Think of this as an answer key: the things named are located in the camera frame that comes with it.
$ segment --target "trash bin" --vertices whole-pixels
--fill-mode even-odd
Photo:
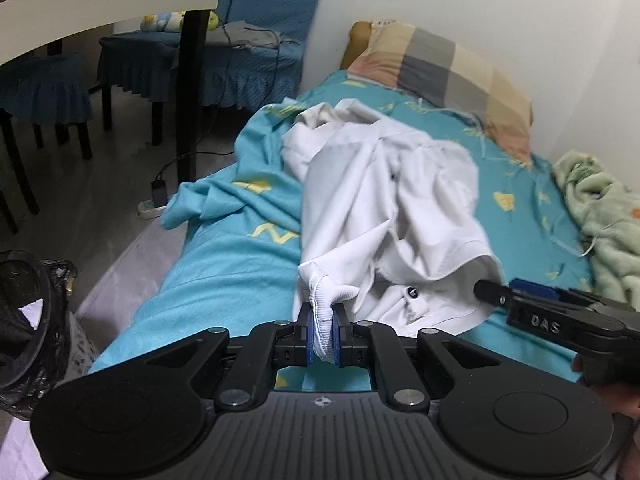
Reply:
[[[0,253],[0,410],[21,420],[56,384],[87,373],[97,356],[68,310],[77,273],[68,261]]]

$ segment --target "checkered pillowcase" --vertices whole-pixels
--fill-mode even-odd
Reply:
[[[405,23],[372,24],[353,78],[409,92],[436,107],[475,114],[508,155],[530,165],[530,100],[499,70],[466,48]]]

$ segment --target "human hand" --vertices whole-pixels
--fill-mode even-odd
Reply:
[[[577,355],[571,362],[571,370],[581,373],[582,358]],[[640,386],[626,383],[593,384],[589,386],[605,403],[611,413],[623,413],[633,420],[640,418]],[[618,475],[624,480],[640,480],[640,432],[634,438],[620,460]]]

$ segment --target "floor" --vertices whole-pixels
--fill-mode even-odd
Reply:
[[[53,128],[43,128],[45,146],[37,150],[30,124],[14,123],[15,137],[40,213],[31,215],[0,149],[4,192],[20,231],[12,235],[0,218],[0,251],[22,249],[42,258],[72,260],[79,269],[71,308],[75,310],[100,277],[150,221],[137,216],[139,202],[150,198],[150,182],[175,157],[175,107],[164,110],[164,141],[150,145],[151,104],[113,89],[113,131],[102,129],[100,95],[92,96],[89,124],[94,157],[82,160],[74,128],[59,146]],[[200,151],[230,152],[249,114],[242,110],[204,110]],[[198,176],[233,163],[233,155],[199,155]],[[175,165],[164,172],[169,193],[176,189]],[[10,419],[0,412],[0,444]]]

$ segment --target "green blanket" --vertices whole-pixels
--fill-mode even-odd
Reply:
[[[596,293],[640,312],[640,194],[608,174],[596,158],[574,150],[556,162],[554,173],[591,247]]]

